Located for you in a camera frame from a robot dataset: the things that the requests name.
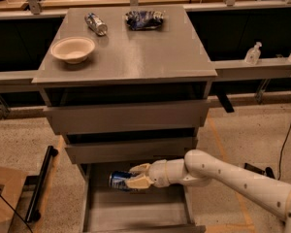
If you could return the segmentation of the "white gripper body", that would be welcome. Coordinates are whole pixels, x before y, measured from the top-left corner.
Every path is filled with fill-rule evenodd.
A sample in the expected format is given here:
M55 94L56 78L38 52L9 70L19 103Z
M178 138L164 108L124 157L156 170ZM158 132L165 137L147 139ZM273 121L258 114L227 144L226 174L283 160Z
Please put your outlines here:
M148 175L155 187L167 187L169 185L166 164L167 161L163 159L153 162L149 167Z

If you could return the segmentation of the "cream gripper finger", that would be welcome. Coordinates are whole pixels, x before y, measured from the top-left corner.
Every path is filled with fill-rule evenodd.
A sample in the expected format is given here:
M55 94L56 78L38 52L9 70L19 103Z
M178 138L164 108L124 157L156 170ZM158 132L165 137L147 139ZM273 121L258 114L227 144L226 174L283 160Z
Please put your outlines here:
M153 181L145 175L132 177L128 179L126 185L132 189L148 189L152 186Z
M137 175L147 174L150 167L151 167L150 163L144 163L144 164L140 164L140 165L132 167L129 170L129 172L133 174L137 174Z

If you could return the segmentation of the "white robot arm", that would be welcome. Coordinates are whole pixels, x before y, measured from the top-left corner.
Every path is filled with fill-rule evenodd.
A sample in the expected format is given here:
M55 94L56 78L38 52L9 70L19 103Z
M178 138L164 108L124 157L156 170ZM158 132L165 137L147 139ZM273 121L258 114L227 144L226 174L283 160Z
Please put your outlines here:
M171 184L196 186L215 179L234 189L285 222L291 233L291 184L278 181L221 161L201 150L190 150L184 158L158 160L130 169L125 184L133 189L167 187Z

